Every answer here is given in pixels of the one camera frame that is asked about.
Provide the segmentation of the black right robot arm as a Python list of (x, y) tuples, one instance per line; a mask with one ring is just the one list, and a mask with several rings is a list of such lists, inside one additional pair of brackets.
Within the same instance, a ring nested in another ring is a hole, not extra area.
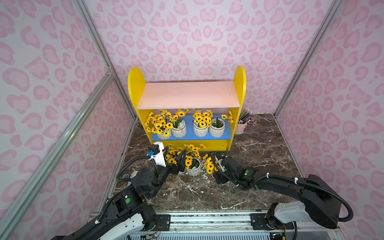
[(336, 229), (339, 222), (354, 217), (352, 207), (317, 175), (288, 178), (267, 173), (261, 168), (243, 168), (230, 156), (210, 154), (217, 183), (233, 183), (242, 191), (267, 190), (289, 196), (304, 204), (304, 210), (318, 225)]

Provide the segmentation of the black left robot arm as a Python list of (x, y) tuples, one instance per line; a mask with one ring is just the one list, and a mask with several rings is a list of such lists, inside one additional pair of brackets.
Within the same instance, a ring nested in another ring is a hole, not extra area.
[[(131, 184), (111, 197), (100, 213), (79, 230), (68, 236), (55, 236), (54, 239), (119, 240), (136, 231), (160, 229), (157, 214), (147, 199), (157, 195), (170, 174), (177, 175), (186, 169), (186, 150), (182, 150), (172, 163), (158, 165), (155, 158), (165, 157), (168, 151), (168, 148), (161, 150), (159, 146), (151, 145), (146, 155), (130, 159), (116, 179)], [(125, 170), (139, 160), (150, 161), (154, 167), (143, 168), (134, 177), (123, 178)]]

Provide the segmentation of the yellow two-tier shelf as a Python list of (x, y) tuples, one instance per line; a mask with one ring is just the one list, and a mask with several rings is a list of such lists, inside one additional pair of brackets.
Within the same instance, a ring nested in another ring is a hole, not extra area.
[[(156, 110), (189, 109), (184, 117), (187, 132), (182, 138), (170, 136), (163, 140), (164, 146), (203, 144), (207, 151), (229, 151), (235, 136), (238, 119), (246, 96), (247, 74), (245, 67), (238, 66), (233, 81), (221, 82), (167, 82), (147, 83), (139, 68), (132, 68), (128, 74), (128, 90), (136, 113), (144, 125), (150, 113)], [(232, 123), (226, 121), (221, 137), (207, 134), (199, 137), (194, 133), (192, 110), (228, 109), (234, 116)]]

